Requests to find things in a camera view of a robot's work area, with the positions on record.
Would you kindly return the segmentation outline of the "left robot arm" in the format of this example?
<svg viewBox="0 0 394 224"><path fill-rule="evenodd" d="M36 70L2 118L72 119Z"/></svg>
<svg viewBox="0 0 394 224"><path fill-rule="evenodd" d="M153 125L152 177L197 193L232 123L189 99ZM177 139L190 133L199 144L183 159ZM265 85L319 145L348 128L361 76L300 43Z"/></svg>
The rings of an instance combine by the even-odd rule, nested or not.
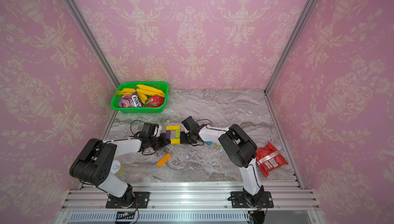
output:
<svg viewBox="0 0 394 224"><path fill-rule="evenodd" d="M69 174L80 183L92 185L108 195L107 208L138 208L138 199L131 184L120 180L111 172L112 163L118 156L154 151L170 144L164 133L139 139L135 137L103 141L90 139L72 163Z"/></svg>

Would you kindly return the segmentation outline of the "purple block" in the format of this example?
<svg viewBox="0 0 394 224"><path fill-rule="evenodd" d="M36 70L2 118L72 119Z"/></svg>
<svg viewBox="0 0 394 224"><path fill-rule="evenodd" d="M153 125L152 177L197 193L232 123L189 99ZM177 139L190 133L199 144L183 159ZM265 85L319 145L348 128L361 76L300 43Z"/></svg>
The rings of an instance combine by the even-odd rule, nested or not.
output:
<svg viewBox="0 0 394 224"><path fill-rule="evenodd" d="M171 139L171 131L170 130L166 130L166 138Z"/></svg>

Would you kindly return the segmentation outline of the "yellow block top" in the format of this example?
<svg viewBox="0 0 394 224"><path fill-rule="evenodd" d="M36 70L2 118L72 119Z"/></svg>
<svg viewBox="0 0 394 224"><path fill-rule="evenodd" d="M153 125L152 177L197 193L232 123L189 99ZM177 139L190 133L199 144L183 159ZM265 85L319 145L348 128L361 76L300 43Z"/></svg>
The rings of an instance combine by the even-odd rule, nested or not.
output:
<svg viewBox="0 0 394 224"><path fill-rule="evenodd" d="M181 129L180 125L171 125L171 126L166 127L167 131L176 131L176 130L180 130L180 129Z"/></svg>

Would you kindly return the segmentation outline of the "orange block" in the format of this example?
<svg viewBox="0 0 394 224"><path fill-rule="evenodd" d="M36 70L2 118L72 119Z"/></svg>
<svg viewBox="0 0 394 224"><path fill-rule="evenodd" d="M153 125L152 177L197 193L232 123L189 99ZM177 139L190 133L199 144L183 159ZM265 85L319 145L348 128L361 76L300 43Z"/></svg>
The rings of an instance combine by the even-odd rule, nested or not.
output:
<svg viewBox="0 0 394 224"><path fill-rule="evenodd" d="M162 159L157 162L157 166L161 168L171 157L172 155L170 153L167 153Z"/></svg>

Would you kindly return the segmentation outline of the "yellow block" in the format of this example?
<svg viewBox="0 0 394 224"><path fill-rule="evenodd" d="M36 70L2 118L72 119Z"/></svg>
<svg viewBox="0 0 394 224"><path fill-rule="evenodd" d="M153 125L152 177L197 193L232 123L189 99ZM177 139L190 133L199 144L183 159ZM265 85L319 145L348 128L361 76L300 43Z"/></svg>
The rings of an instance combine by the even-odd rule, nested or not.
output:
<svg viewBox="0 0 394 224"><path fill-rule="evenodd" d="M181 129L180 125L171 125L171 126L166 127L167 131L176 131L176 130L180 130L180 129Z"/></svg>
<svg viewBox="0 0 394 224"><path fill-rule="evenodd" d="M180 145L181 144L181 140L179 138L172 139L171 140L171 144L172 145Z"/></svg>

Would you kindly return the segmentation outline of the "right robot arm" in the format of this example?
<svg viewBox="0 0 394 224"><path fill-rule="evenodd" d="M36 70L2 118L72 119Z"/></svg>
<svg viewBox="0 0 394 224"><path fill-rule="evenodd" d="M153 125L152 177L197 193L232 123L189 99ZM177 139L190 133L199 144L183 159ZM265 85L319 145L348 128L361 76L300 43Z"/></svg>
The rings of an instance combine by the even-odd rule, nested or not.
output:
<svg viewBox="0 0 394 224"><path fill-rule="evenodd" d="M230 161L240 169L243 197L248 206L259 210L274 207L271 194L264 190L258 178L257 145L239 125L217 128L210 124L183 121L183 126L186 131L180 133L181 144L196 145L201 141L222 146Z"/></svg>

